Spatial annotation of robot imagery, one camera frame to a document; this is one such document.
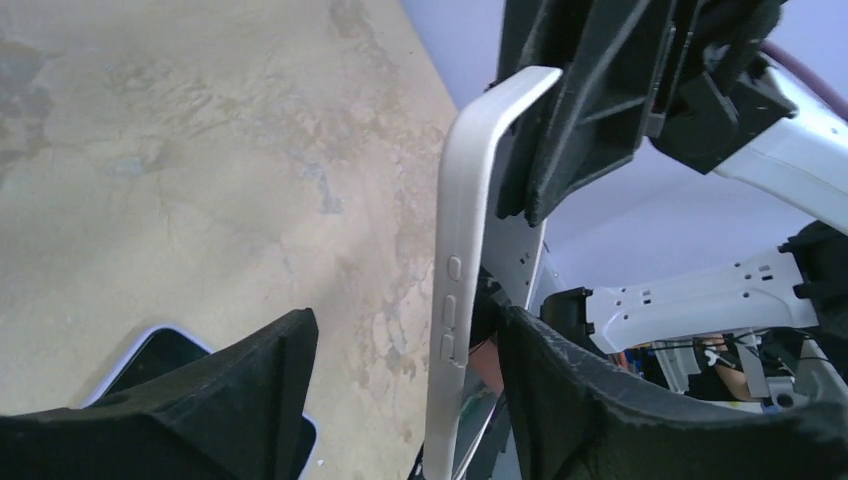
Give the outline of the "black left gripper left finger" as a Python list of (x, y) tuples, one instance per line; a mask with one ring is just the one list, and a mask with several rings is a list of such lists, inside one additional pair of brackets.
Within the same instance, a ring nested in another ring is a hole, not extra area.
[(299, 479), (319, 336), (293, 310), (241, 341), (80, 408), (1, 420), (5, 479)]

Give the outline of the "clear white phone case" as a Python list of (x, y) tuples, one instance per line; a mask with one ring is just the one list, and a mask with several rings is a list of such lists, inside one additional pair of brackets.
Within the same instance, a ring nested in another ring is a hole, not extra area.
[(433, 303), (423, 475), (453, 478), (472, 309), (484, 245), (490, 182), (507, 128), (562, 76), (530, 66), (469, 103), (453, 121), (438, 176)]

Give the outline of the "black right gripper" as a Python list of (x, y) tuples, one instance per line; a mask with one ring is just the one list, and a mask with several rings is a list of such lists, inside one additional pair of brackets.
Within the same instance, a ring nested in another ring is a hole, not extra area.
[[(797, 106), (762, 52), (780, 1), (688, 1), (653, 146), (707, 174)], [(512, 128), (496, 214), (545, 220), (566, 196), (629, 162), (674, 35), (673, 1), (508, 1), (497, 79), (528, 66), (562, 76)]]

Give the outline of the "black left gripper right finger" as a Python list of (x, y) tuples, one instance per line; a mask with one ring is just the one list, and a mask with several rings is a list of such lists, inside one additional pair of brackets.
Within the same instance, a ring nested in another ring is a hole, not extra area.
[(843, 479), (847, 411), (752, 414), (672, 393), (503, 310), (500, 368), (525, 479)]

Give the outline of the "purple-edged black phone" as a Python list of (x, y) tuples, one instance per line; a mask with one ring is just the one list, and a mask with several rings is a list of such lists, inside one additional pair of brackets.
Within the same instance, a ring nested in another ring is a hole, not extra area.
[(453, 480), (465, 479), (483, 438), (503, 402), (482, 381), (465, 389), (453, 460)]

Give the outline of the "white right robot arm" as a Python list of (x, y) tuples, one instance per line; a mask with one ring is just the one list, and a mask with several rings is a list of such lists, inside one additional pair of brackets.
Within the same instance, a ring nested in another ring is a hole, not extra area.
[(530, 66), (561, 77), (515, 127), (499, 217), (541, 225), (648, 139), (815, 220), (730, 266), (550, 297), (598, 350), (810, 328), (846, 303), (846, 113), (767, 43), (781, 13), (779, 1), (506, 3), (499, 79)]

